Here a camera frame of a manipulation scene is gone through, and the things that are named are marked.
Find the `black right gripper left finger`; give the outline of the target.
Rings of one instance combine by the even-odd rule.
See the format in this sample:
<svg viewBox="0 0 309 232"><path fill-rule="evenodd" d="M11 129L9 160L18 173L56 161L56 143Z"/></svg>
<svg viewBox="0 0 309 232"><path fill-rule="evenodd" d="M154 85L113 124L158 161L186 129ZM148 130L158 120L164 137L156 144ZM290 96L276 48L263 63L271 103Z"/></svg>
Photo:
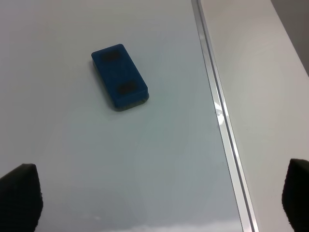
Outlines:
<svg viewBox="0 0 309 232"><path fill-rule="evenodd" d="M33 232L43 209L35 164L21 164L0 179L0 230Z"/></svg>

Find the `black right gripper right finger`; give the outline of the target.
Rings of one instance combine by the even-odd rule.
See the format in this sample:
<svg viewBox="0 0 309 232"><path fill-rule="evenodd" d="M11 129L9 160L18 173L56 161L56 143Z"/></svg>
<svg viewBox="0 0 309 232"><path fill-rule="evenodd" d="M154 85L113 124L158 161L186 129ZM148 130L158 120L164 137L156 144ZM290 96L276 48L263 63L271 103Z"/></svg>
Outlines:
<svg viewBox="0 0 309 232"><path fill-rule="evenodd" d="M282 206L295 232L309 230L309 162L291 159L282 191Z"/></svg>

